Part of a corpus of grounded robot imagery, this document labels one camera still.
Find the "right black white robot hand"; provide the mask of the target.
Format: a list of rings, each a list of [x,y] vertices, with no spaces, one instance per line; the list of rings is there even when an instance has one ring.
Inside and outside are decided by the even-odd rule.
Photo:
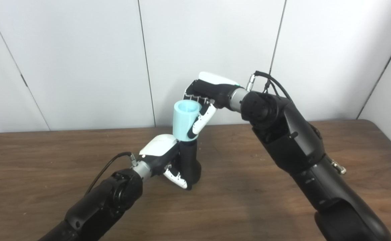
[[[193,100],[202,106],[187,136],[191,139],[195,138],[217,110],[231,109],[232,97],[238,89],[243,87],[233,80],[213,73],[200,72],[198,78],[188,86],[183,95],[184,100]]]

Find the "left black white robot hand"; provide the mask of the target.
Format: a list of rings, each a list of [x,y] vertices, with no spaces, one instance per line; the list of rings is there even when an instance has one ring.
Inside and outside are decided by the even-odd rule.
[[[143,147],[132,168],[143,181],[156,175],[163,175],[177,186],[188,190],[189,185],[177,168],[180,158],[178,140],[171,134],[154,137]]]

